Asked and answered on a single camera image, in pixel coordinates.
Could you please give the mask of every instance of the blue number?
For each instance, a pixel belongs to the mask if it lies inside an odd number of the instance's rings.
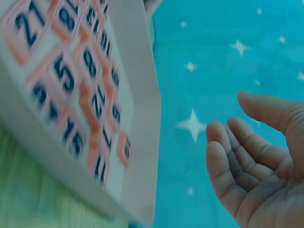
[[[39,104],[43,106],[47,98],[47,91],[44,85],[42,85],[40,82],[37,82],[33,87],[33,94],[38,98]]]
[[[101,41],[100,41],[100,46],[103,50],[105,50],[107,41],[108,41],[108,36],[106,35],[105,31],[103,31],[101,34]]]
[[[29,46],[29,48],[31,48],[37,39],[37,33],[34,33],[33,35],[31,35],[29,23],[28,23],[28,19],[27,19],[26,15],[24,13],[19,14],[16,17],[15,24],[16,24],[16,27],[18,30],[20,30],[22,25],[24,25],[25,34],[27,36],[27,41],[28,41],[28,46]]]
[[[79,155],[82,145],[83,145],[82,137],[79,134],[79,132],[76,132],[76,134],[74,135],[74,138],[73,138],[73,146],[74,146],[76,156]]]
[[[97,164],[95,166],[95,177],[98,177],[98,170],[99,170],[99,166],[100,166],[100,161],[101,161],[101,155],[99,154],[98,155],[98,159],[97,159]],[[106,166],[106,163],[104,163],[103,165],[103,170],[101,172],[101,177],[100,177],[100,182],[103,183],[104,182],[104,178],[105,178],[105,166]]]
[[[28,10],[29,10],[28,14],[29,14],[29,12],[31,12],[33,10],[35,12],[36,16],[38,17],[41,25],[42,26],[45,25],[45,21],[42,18],[38,8],[36,7],[36,5],[33,1],[30,2]],[[28,14],[20,13],[15,19],[15,25],[16,25],[16,28],[18,31],[21,29],[22,26],[25,27],[25,35],[27,38],[27,43],[28,43],[29,48],[31,48],[37,39],[37,33],[31,34],[29,21],[27,18]]]
[[[109,8],[109,6],[108,6],[108,4],[106,4],[106,6],[104,7],[104,14],[106,15],[106,13],[107,13],[107,11],[108,11],[108,8]]]
[[[86,66],[89,69],[89,73],[90,73],[91,77],[95,78],[96,77],[96,67],[95,67],[93,58],[91,56],[91,53],[88,49],[85,49],[83,58],[84,58]]]
[[[93,95],[92,101],[91,101],[91,105],[94,106],[96,117],[99,119],[101,117],[101,115],[102,115],[102,107],[101,107],[101,105],[98,102],[98,100],[99,100],[98,98],[100,97],[100,99],[102,100],[103,104],[105,104],[105,95],[102,95],[101,89],[100,89],[99,86],[97,87],[97,90],[98,90],[98,96],[97,96],[96,93]]]
[[[86,15],[86,22],[88,25],[91,27],[92,26],[92,17],[95,17],[95,11],[92,7],[90,7],[89,11],[87,12]]]
[[[127,136],[127,144],[128,144],[128,146],[129,146],[129,148],[131,147],[131,141],[130,141],[130,139],[129,139],[129,137]]]
[[[104,30],[101,34],[100,47],[103,50],[103,52],[105,52],[105,55],[109,57],[111,50],[111,41],[110,40],[108,41],[108,36]]]
[[[55,72],[58,75],[59,81],[63,78],[64,75],[66,75],[66,80],[63,84],[63,89],[68,92],[72,93],[74,90],[74,78],[71,74],[71,71],[67,66],[60,67],[61,61],[63,60],[63,54],[61,54],[54,62],[54,69]]]
[[[53,103],[53,101],[50,101],[50,103],[49,103],[48,118],[50,120],[57,120],[58,119],[58,110],[56,108],[56,105]]]
[[[106,145],[108,146],[109,149],[111,149],[112,139],[108,139],[108,136],[106,135],[106,132],[105,132],[105,127],[103,127],[103,135],[104,135]]]
[[[38,103],[40,106],[43,106],[45,104],[45,101],[47,99],[47,90],[40,82],[37,82],[35,86],[33,87],[33,94],[35,97],[38,98]],[[56,105],[51,100],[49,104],[49,114],[48,117],[50,120],[57,120],[58,119],[58,110],[56,108]]]
[[[66,132],[63,135],[63,141],[66,142],[68,137],[70,136],[72,130],[74,129],[74,122],[70,120],[70,118],[67,118],[67,126],[66,126]]]
[[[89,27],[92,27],[92,17],[95,18],[96,14],[95,11],[92,7],[90,7],[89,11],[87,12],[86,15],[86,22],[88,24]],[[99,19],[96,20],[96,23],[94,25],[93,28],[93,33],[97,34],[97,29],[98,29],[98,25],[99,25]]]
[[[78,15],[78,5],[73,6],[70,0],[66,0],[70,7],[74,10],[74,12]]]
[[[66,25],[67,30],[69,30],[70,32],[73,31],[73,29],[75,28],[75,21],[73,20],[72,17],[70,17],[68,11],[66,10],[66,8],[61,8],[59,11],[59,19],[61,20],[61,22]]]
[[[119,85],[119,78],[118,78],[118,74],[115,71],[114,67],[111,70],[111,76],[112,76],[112,79],[113,79],[115,85],[118,86]]]
[[[129,159],[130,157],[130,150],[127,146],[124,147],[124,154],[127,157],[127,159]]]
[[[102,172],[101,172],[101,177],[100,177],[100,182],[104,182],[104,180],[105,180],[105,166],[106,166],[106,163],[104,163],[104,166],[103,166],[103,170],[102,170]]]
[[[118,123],[120,122],[120,113],[115,105],[112,108],[112,116]]]
[[[99,19],[96,20],[96,23],[95,23],[95,26],[94,26],[94,29],[93,29],[94,34],[97,34],[98,25],[99,25]]]
[[[42,26],[45,25],[45,20],[41,16],[41,13],[39,12],[37,6],[35,5],[35,3],[33,1],[30,2],[28,10],[29,11],[33,10],[35,12],[36,16],[38,17],[40,23],[42,24]]]
[[[101,89],[100,89],[99,86],[98,86],[97,90],[98,90],[98,94],[99,94],[101,100],[102,100],[103,103],[105,104],[105,94],[102,94]]]
[[[99,119],[101,117],[101,114],[102,114],[102,108],[98,104],[98,99],[97,99],[97,95],[96,94],[93,95],[91,104],[92,104],[92,106],[95,107],[96,117]]]

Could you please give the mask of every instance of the white star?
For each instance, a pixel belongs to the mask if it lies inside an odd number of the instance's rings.
[[[230,45],[232,48],[237,49],[241,57],[243,57],[244,51],[249,50],[250,47],[243,45],[238,39],[235,44]]]
[[[182,28],[184,28],[184,27],[186,27],[186,22],[185,21],[182,21],[181,23],[180,23],[180,26],[182,27]]]
[[[255,81],[255,85],[256,85],[256,86],[260,86],[260,85],[261,85],[260,81],[256,80],[256,81]]]
[[[188,188],[188,194],[191,195],[191,196],[193,195],[193,188],[192,187]]]
[[[304,74],[301,71],[299,71],[297,79],[304,81]]]
[[[256,13],[258,14],[258,15],[261,15],[263,12],[262,12],[262,9],[261,8],[259,8],[257,11],[256,11]]]
[[[284,44],[286,42],[286,39],[283,36],[279,37],[279,41]]]
[[[189,62],[187,65],[186,65],[186,69],[189,70],[191,73],[193,71],[195,71],[197,69],[196,65],[194,65],[193,63]]]
[[[252,119],[252,118],[251,118],[251,120],[252,120],[252,121],[254,121],[254,122],[256,122],[256,124],[257,124],[258,126],[260,126],[260,125],[261,125],[261,122],[259,122],[259,121],[255,120],[255,119]]]
[[[192,138],[193,138],[194,142],[196,143],[196,140],[198,139],[199,133],[201,131],[206,130],[207,126],[205,124],[201,123],[197,119],[197,117],[195,115],[195,112],[192,109],[190,118],[188,120],[184,120],[182,122],[176,123],[176,127],[189,130],[191,135],[192,135]]]

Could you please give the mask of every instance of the blue blanket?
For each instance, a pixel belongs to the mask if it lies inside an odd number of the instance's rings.
[[[242,112],[236,95],[304,97],[304,3],[167,0],[153,20],[162,98],[153,227],[237,227],[207,174],[205,128],[238,116],[286,146],[280,133]]]

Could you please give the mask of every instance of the number 5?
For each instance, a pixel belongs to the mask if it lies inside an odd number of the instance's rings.
[[[60,66],[61,62],[63,60],[63,54],[61,54],[54,62],[54,69],[55,69],[55,72],[57,73],[58,75],[58,78],[59,78],[59,81],[61,81],[61,79],[63,78],[63,76],[66,74],[66,79],[65,79],[65,82],[63,84],[63,89],[67,92],[67,93],[72,93],[73,90],[74,90],[74,84],[75,84],[75,81],[74,81],[74,78],[71,74],[71,71],[70,69],[63,65],[62,67]]]

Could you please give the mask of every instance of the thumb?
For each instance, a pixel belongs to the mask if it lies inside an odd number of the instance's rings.
[[[304,102],[272,95],[254,95],[241,91],[238,101],[243,111],[286,136],[296,175],[304,178]]]

